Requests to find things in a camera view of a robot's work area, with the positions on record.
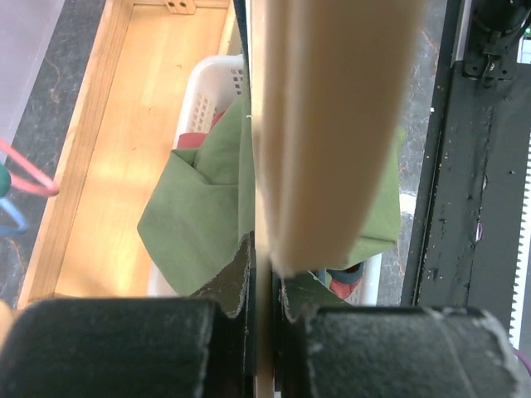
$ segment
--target white plastic basket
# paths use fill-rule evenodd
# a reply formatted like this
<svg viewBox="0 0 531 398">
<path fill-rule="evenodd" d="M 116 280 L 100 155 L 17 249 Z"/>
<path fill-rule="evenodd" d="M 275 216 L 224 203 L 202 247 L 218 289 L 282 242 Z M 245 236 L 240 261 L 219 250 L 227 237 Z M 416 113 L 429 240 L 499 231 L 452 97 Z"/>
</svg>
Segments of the white plastic basket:
<svg viewBox="0 0 531 398">
<path fill-rule="evenodd" d="M 208 133 L 217 112 L 226 110 L 241 94 L 243 56 L 210 56 L 193 69 L 179 116 L 173 147 L 183 133 Z M 375 305 L 382 255 L 365 262 L 363 280 L 348 298 L 351 304 Z M 148 296 L 177 296 L 155 263 L 151 264 Z"/>
</svg>

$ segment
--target pink cable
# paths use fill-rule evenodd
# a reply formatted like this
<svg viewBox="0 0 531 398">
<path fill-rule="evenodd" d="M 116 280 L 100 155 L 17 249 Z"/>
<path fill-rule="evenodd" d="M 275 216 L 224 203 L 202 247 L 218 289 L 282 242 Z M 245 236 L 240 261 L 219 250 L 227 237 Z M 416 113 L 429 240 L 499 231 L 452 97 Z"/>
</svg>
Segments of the pink cable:
<svg viewBox="0 0 531 398">
<path fill-rule="evenodd" d="M 59 193 L 59 187 L 42 170 L 38 169 L 29 160 L 0 138 L 0 150 L 5 152 L 16 164 L 22 167 L 30 176 L 35 178 L 41 185 L 29 182 L 22 177 L 11 174 L 11 185 L 24 192 L 29 192 L 40 197 L 54 197 Z"/>
</svg>

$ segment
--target teal object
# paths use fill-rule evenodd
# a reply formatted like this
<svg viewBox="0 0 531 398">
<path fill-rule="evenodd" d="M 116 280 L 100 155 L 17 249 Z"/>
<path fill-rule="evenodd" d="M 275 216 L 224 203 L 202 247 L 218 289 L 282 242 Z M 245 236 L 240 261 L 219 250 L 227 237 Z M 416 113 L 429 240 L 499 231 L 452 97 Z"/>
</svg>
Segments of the teal object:
<svg viewBox="0 0 531 398">
<path fill-rule="evenodd" d="M 6 167 L 0 165 L 0 197 L 5 197 L 11 188 L 11 174 Z"/>
</svg>

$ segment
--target purple cable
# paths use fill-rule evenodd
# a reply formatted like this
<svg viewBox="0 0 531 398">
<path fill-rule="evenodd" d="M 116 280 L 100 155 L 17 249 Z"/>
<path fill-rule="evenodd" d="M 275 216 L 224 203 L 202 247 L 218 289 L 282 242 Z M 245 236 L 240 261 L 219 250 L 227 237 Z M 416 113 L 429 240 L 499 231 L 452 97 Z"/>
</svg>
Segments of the purple cable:
<svg viewBox="0 0 531 398">
<path fill-rule="evenodd" d="M 514 354 L 516 354 L 516 357 L 524 364 L 525 370 L 528 371 L 529 375 L 531 376 L 531 361 L 529 358 L 527 358 L 523 352 L 520 350 L 514 349 Z"/>
</svg>

